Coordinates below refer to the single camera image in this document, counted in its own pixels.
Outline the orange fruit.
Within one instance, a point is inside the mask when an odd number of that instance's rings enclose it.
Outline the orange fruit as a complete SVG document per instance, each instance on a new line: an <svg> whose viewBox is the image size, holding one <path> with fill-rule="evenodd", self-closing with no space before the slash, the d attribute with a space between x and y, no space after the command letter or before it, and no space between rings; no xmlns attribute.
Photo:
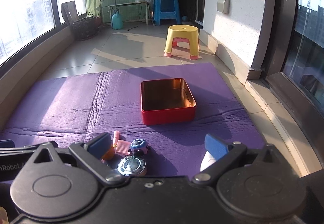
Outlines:
<svg viewBox="0 0 324 224"><path fill-rule="evenodd" d="M108 149L108 151L102 156L102 160L104 161L108 161L111 160L115 155L115 148L113 145L110 146L110 148Z"/></svg>

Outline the pink tube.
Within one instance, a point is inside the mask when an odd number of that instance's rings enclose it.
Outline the pink tube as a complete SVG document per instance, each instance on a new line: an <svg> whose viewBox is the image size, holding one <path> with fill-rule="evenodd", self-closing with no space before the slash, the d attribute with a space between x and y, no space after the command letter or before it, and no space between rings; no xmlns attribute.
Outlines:
<svg viewBox="0 0 324 224"><path fill-rule="evenodd" d="M114 135L113 135L113 147L114 148L117 147L117 143L118 143L118 140L119 140L119 135L120 135L120 132L118 130L115 130Z"/></svg>

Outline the pink comb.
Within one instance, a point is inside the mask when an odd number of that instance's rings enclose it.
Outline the pink comb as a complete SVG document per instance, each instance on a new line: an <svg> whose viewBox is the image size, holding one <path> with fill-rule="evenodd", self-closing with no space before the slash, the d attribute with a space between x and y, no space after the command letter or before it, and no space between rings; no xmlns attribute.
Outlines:
<svg viewBox="0 0 324 224"><path fill-rule="evenodd" d="M130 142L125 140L118 140L115 151L118 155L128 156L130 155Z"/></svg>

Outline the round metal tin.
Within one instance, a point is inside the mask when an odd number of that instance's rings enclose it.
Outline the round metal tin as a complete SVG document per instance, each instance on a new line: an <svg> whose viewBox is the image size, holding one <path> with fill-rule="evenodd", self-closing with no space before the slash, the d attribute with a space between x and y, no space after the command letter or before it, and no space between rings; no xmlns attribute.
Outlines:
<svg viewBox="0 0 324 224"><path fill-rule="evenodd" d="M130 155L119 162L117 170L124 176L144 176L147 173L147 163L141 157Z"/></svg>

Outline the purple floor mat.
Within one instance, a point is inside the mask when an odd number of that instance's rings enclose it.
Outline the purple floor mat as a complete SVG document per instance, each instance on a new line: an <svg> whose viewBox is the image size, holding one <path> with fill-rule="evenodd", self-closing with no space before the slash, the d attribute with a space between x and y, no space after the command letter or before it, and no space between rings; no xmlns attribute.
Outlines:
<svg viewBox="0 0 324 224"><path fill-rule="evenodd" d="M141 117L144 80L183 78L197 108L191 122L146 126ZM247 112L210 63L132 68L36 82L1 132L16 146L53 140L60 147L88 142L119 131L127 141L143 138L151 146L148 175L192 177L205 155L207 133L226 142L261 148Z"/></svg>

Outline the red metal tin box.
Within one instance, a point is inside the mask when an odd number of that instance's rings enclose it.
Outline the red metal tin box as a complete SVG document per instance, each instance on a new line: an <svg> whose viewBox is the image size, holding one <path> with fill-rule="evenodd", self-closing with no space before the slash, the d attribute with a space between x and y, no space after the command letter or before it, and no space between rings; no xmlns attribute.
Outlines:
<svg viewBox="0 0 324 224"><path fill-rule="evenodd" d="M141 82L141 114L147 126L192 121L196 106L183 78Z"/></svg>

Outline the dark woven plant basket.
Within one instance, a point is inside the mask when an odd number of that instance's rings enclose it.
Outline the dark woven plant basket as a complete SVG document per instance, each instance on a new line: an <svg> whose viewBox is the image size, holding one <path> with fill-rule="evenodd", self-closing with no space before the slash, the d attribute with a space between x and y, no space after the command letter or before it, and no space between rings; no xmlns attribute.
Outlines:
<svg viewBox="0 0 324 224"><path fill-rule="evenodd" d="M99 31L98 17L89 16L79 19L71 25L76 40L82 41L94 37Z"/></svg>

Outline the yellow plastic stool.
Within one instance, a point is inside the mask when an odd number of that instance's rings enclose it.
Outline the yellow plastic stool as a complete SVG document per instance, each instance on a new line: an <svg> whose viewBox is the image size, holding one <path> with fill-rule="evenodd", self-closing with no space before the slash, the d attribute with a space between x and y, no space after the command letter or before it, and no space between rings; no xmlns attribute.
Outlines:
<svg viewBox="0 0 324 224"><path fill-rule="evenodd" d="M190 50L190 59L199 58L199 29L191 25L171 25L168 28L164 56L171 57L173 47L178 43L187 43Z"/></svg>

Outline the blue plastic stool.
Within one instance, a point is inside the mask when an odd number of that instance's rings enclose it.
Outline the blue plastic stool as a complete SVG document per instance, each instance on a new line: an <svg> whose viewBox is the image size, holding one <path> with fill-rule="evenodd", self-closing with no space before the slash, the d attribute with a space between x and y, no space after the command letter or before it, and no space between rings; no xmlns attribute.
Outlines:
<svg viewBox="0 0 324 224"><path fill-rule="evenodd" d="M178 0L154 0L153 21L159 26L165 19L174 19L181 24Z"/></svg>

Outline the white metal bench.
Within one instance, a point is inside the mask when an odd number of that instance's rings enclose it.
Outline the white metal bench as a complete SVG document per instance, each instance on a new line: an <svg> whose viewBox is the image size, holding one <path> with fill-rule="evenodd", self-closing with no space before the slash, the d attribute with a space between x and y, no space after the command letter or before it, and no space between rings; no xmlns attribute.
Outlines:
<svg viewBox="0 0 324 224"><path fill-rule="evenodd" d="M149 23L149 2L129 2L129 3L117 3L117 8L121 14L123 23L138 22ZM108 9L109 23L112 26L112 16L114 14L115 4L106 6Z"/></svg>

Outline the grey wall box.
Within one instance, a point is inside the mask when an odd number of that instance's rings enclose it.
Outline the grey wall box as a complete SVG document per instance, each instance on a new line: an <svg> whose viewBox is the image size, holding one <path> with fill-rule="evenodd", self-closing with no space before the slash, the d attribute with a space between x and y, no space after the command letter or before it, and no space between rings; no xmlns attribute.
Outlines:
<svg viewBox="0 0 324 224"><path fill-rule="evenodd" d="M217 11L228 14L230 11L230 0L217 0Z"/></svg>

